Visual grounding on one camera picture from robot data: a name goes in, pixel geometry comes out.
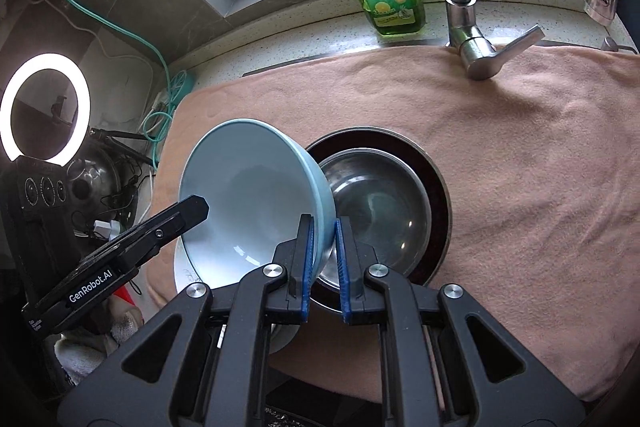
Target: triangular cutout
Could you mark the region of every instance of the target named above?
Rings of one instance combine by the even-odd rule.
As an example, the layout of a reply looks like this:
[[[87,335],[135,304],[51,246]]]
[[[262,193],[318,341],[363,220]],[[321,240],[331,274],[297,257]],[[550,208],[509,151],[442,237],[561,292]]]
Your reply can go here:
[[[524,371],[524,364],[478,317],[466,318],[466,325],[478,348],[486,377],[498,383]]]
[[[174,345],[175,335],[181,323],[180,315],[169,317],[122,362],[122,370],[148,383],[156,383],[162,374],[166,357]]]

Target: faucet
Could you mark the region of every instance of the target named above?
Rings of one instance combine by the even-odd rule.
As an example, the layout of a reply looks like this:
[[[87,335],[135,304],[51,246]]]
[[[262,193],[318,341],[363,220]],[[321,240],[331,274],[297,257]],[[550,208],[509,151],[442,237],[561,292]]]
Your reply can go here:
[[[539,25],[497,51],[476,25],[476,0],[445,0],[449,22],[449,44],[458,49],[466,76],[486,80],[497,74],[508,60],[520,55],[545,34]]]

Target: white glove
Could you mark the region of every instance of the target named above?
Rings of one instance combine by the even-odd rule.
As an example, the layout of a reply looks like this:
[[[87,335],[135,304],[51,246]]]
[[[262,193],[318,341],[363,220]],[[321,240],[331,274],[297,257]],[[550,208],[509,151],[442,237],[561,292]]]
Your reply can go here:
[[[110,333],[94,335],[77,328],[65,331],[54,346],[58,362],[75,385],[144,324],[140,309],[120,297],[111,295],[107,306],[113,317]]]

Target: towel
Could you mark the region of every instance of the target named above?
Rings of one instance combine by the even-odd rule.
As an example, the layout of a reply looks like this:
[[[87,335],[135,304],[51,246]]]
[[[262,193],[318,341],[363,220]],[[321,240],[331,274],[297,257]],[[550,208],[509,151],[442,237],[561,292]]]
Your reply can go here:
[[[257,118],[303,146],[331,131],[396,131],[449,188],[452,237],[432,285],[465,287],[578,397],[601,396],[640,340],[640,57],[533,47],[493,79],[465,78],[448,48],[320,58],[207,87],[179,105],[152,212],[174,203],[194,145]],[[148,263],[159,305],[175,295],[173,248]],[[380,401],[376,328],[311,311],[276,369]]]

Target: dark brown pan rim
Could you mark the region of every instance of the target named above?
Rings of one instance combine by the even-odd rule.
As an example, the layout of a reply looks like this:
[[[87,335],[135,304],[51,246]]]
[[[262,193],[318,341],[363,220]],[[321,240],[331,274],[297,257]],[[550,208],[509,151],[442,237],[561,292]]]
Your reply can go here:
[[[388,129],[379,127],[349,127],[329,133],[306,148],[320,163],[337,152],[357,147],[379,149],[400,158],[409,165],[427,191],[431,207],[431,235],[420,262],[407,277],[412,283],[425,285],[440,268],[451,237],[451,201],[442,174],[433,160],[417,144]],[[340,311],[340,295],[316,281],[311,298],[321,306]]]

